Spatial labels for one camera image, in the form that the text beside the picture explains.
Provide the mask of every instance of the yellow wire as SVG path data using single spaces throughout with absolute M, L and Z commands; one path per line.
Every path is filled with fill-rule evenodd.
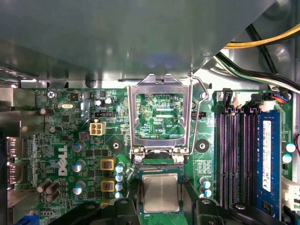
M 260 40 L 260 41 L 229 43 L 224 48 L 225 49 L 252 48 L 252 47 L 259 46 L 259 45 L 265 45 L 265 44 L 273 42 L 273 41 L 281 40 L 283 38 L 293 35 L 294 33 L 298 32 L 298 31 L 300 31 L 300 23 L 298 25 L 296 25 L 295 27 L 291 28 L 290 30 L 288 30 L 287 32 L 280 34 L 276 37 L 271 37 L 271 38 Z

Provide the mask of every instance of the dell logo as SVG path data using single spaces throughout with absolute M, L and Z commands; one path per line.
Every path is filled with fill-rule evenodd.
M 60 158 L 60 160 L 58 161 L 58 165 L 60 166 L 60 168 L 58 170 L 58 175 L 59 176 L 67 176 L 68 170 L 66 169 L 66 166 L 68 164 L 68 162 L 67 162 L 68 147 L 65 145 L 63 148 L 58 148 L 58 151 L 63 152 L 63 155 L 58 155 L 58 158 Z

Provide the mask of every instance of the electrolytic capacitor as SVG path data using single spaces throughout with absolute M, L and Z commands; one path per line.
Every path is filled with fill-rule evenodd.
M 97 107 L 104 106 L 104 101 L 103 100 L 96 100 L 95 101 L 95 106 L 97 106 Z
M 207 197 L 207 198 L 211 197 L 211 195 L 212 195 L 211 190 L 206 189 L 206 188 L 203 187 L 203 186 L 200 187 L 199 191 L 200 191 L 202 194 L 204 194 L 204 197 Z
M 204 188 L 208 189 L 211 186 L 210 181 L 206 177 L 201 177 L 200 178 L 200 184 L 203 185 Z
M 43 116 L 53 116 L 55 114 L 55 111 L 54 109 L 45 108 L 45 109 L 41 109 L 39 111 L 39 114 Z
M 85 150 L 85 142 L 79 141 L 79 142 L 75 142 L 72 145 L 72 150 L 73 152 L 80 152 L 80 151 L 84 151 Z
M 85 168 L 85 162 L 82 159 L 77 160 L 72 166 L 72 169 L 75 173 L 79 173 Z
M 57 197 L 59 195 L 60 195 L 60 191 L 59 190 L 54 191 L 53 194 L 46 196 L 46 202 L 47 203 L 53 202 L 55 199 L 57 199 Z
M 116 181 L 117 181 L 117 182 L 122 182 L 122 181 L 123 181 L 123 178 L 124 178 L 123 176 L 124 176 L 124 172 L 118 173 L 118 174 L 116 175 L 116 177 L 115 177 Z
M 281 150 L 292 153 L 296 150 L 296 146 L 294 145 L 294 143 L 281 142 Z
M 116 188 L 116 191 L 121 191 L 121 190 L 123 190 L 123 185 L 122 185 L 122 183 L 117 183 L 116 186 L 115 186 L 115 188 Z
M 85 183 L 83 181 L 79 181 L 73 187 L 73 193 L 75 195 L 80 195 L 85 190 Z
M 46 194 L 53 194 L 60 187 L 60 183 L 58 181 L 54 181 L 49 187 L 46 189 Z
M 108 106 L 112 106 L 114 104 L 114 101 L 112 100 L 111 97 L 107 97 L 104 102 L 105 102 L 105 105 L 108 105 Z
M 123 194 L 122 194 L 122 192 L 118 191 L 114 196 L 115 196 L 115 198 L 122 198 Z
M 43 183 L 41 183 L 37 187 L 37 192 L 42 193 L 46 190 L 47 187 L 49 187 L 52 184 L 52 181 L 49 179 L 46 179 Z
M 290 154 L 285 154 L 282 156 L 282 161 L 288 164 L 292 161 L 292 156 Z
M 62 127 L 61 126 L 56 126 L 56 127 L 50 127 L 49 132 L 51 134 L 58 134 L 62 132 Z
M 123 172 L 124 166 L 125 166 L 124 163 L 118 163 L 118 164 L 116 165 L 116 168 L 115 168 L 116 172 L 117 172 L 117 173 Z

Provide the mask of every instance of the ram slot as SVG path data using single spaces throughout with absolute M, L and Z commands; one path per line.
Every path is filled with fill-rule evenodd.
M 218 159 L 218 168 L 219 168 L 219 173 L 217 174 L 217 180 L 219 180 L 218 184 L 218 192 L 217 192 L 217 198 L 219 199 L 219 204 L 223 206 L 223 186 L 224 186 L 224 115 L 220 114 L 220 117 L 217 121 L 217 126 L 218 126 L 218 135 L 217 137 L 219 138 L 217 143 L 219 143 L 219 159 Z
M 240 199 L 240 115 L 220 114 L 217 119 L 217 200 L 228 209 Z
M 241 115 L 240 125 L 240 202 L 253 204 L 255 181 L 255 152 L 257 143 L 257 116 Z
M 239 190 L 239 182 L 240 182 L 240 115 L 236 114 L 233 117 L 233 202 L 238 203 L 240 201 L 240 190 Z

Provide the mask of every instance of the power connector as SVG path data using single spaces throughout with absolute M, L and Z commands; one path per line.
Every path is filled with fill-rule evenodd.
M 281 177 L 281 203 L 292 211 L 300 210 L 300 184 Z

